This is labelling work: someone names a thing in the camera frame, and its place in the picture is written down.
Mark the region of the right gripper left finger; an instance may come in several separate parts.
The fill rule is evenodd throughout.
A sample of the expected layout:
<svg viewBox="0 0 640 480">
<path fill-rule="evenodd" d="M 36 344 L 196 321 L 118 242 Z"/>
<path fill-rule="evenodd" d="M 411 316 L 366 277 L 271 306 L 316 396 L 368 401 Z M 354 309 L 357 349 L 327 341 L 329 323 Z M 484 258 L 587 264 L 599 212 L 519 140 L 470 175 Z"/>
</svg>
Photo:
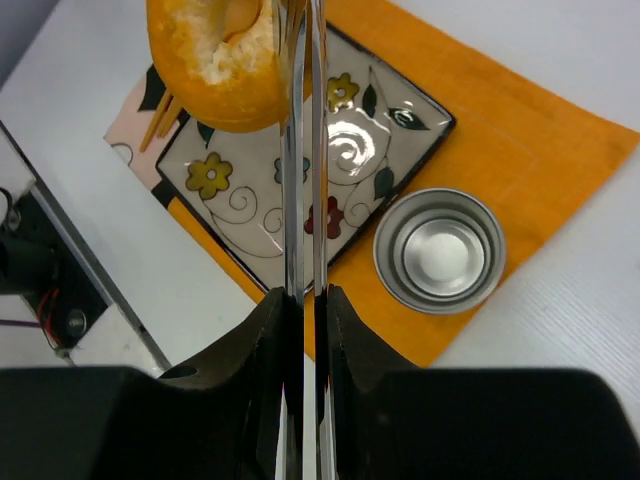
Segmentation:
<svg viewBox="0 0 640 480">
<path fill-rule="evenodd" d="M 282 288 L 160 381 L 186 396 L 172 408 L 176 446 L 165 479 L 272 479 L 284 377 Z"/>
</svg>

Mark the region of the orange bagel bread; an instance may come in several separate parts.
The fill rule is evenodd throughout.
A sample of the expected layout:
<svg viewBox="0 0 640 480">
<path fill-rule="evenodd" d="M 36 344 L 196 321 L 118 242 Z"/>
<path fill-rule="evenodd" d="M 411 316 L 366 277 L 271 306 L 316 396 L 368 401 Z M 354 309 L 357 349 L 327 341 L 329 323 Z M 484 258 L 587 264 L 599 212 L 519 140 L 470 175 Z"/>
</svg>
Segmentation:
<svg viewBox="0 0 640 480">
<path fill-rule="evenodd" d="M 248 29 L 229 33 L 230 1 L 149 1 L 153 65 L 165 88 L 200 123 L 232 133 L 284 125 L 294 30 L 305 1 L 262 1 Z"/>
</svg>

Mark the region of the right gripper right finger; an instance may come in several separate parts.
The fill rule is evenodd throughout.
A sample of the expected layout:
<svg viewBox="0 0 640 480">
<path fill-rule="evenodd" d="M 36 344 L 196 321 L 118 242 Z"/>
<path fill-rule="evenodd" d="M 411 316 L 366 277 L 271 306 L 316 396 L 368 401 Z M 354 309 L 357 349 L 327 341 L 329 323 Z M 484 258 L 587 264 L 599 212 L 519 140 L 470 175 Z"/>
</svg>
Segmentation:
<svg viewBox="0 0 640 480">
<path fill-rule="evenodd" d="M 401 454 L 382 381 L 417 367 L 361 320 L 336 285 L 328 291 L 326 331 L 337 477 L 393 478 Z"/>
</svg>

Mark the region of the metal tongs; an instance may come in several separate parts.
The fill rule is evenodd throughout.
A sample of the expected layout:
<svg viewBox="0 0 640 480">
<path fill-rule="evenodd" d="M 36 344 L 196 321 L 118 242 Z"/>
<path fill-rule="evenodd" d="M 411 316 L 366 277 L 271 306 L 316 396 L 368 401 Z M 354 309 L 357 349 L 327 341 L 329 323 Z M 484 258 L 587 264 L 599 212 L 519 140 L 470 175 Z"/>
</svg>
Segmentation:
<svg viewBox="0 0 640 480">
<path fill-rule="evenodd" d="M 327 23 L 322 1 L 276 1 L 284 259 L 284 476 L 334 479 L 329 386 Z"/>
</svg>

